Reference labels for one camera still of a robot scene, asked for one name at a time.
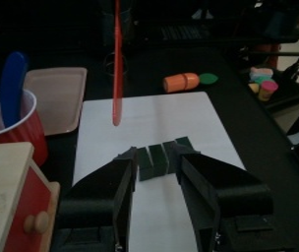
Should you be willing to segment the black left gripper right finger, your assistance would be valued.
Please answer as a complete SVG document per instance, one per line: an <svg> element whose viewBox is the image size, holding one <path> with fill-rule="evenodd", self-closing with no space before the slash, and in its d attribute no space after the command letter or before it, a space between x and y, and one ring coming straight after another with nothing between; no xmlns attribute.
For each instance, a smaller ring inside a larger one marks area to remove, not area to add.
<svg viewBox="0 0 299 252"><path fill-rule="evenodd" d="M244 169L172 145L197 252L274 250L270 189Z"/></svg>

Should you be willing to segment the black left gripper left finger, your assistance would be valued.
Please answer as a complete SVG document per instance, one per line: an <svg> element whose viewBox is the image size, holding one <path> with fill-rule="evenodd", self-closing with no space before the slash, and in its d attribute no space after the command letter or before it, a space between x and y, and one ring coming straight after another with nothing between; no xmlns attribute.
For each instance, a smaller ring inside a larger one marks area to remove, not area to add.
<svg viewBox="0 0 299 252"><path fill-rule="evenodd" d="M136 149L86 175L57 213L57 252L128 252Z"/></svg>

